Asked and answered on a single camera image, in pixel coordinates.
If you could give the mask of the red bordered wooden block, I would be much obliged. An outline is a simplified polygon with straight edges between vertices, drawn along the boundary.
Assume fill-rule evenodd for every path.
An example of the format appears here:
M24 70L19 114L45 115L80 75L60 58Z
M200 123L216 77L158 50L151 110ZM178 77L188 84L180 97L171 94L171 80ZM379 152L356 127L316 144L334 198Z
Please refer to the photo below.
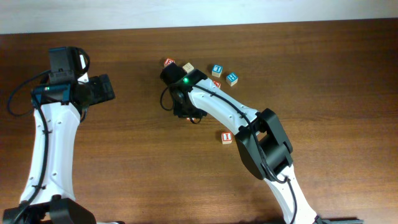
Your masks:
M213 81L213 83L215 84L215 86L216 86L218 89L221 88L221 83L220 83L220 82Z

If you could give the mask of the red I wooden block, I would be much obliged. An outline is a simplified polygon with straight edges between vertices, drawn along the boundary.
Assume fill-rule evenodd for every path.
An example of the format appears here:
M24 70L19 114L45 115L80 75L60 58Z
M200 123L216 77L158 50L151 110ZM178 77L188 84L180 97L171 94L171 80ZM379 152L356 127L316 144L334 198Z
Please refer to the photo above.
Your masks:
M223 144L231 144L233 142L233 135L231 132L221 133L221 142Z

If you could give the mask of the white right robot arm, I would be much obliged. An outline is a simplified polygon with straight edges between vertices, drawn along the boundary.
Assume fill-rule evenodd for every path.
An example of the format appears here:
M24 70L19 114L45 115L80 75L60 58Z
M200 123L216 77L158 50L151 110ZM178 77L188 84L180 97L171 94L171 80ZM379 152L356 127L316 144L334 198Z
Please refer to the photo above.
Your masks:
M184 78L169 88L176 102L203 110L232 132L244 166L269 186L286 223L321 223L299 186L292 145L272 110L259 112L249 108L210 79L193 84Z

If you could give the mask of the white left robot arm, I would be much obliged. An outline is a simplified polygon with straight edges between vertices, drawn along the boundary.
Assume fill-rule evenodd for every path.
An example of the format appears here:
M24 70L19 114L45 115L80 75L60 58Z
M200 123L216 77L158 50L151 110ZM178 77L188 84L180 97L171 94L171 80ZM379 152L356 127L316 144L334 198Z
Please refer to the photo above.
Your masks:
M107 74L32 90L35 139L29 178L19 205L5 209L3 223L96 223L75 201L73 148L85 108L114 97Z

